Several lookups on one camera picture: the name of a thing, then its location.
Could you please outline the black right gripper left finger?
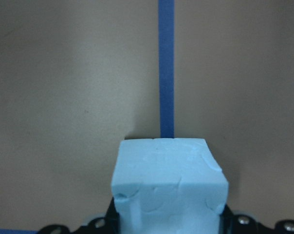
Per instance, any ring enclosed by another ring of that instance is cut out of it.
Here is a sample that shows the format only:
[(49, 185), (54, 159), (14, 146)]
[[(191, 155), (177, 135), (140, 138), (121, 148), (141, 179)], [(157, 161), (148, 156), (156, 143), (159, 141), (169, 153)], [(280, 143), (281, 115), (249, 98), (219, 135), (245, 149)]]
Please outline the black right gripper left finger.
[(92, 219), (88, 224), (70, 231), (67, 226), (52, 224), (41, 228), (38, 234), (120, 234), (120, 216), (116, 211), (114, 198), (104, 216)]

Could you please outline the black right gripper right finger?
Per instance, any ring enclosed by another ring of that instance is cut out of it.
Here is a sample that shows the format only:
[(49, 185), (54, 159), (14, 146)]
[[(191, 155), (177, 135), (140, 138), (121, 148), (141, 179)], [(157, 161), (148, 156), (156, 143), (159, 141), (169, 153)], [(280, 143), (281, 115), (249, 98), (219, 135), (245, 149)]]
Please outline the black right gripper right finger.
[(270, 228), (243, 213), (234, 213), (228, 205), (220, 215), (220, 234), (294, 234), (294, 220), (277, 221)]

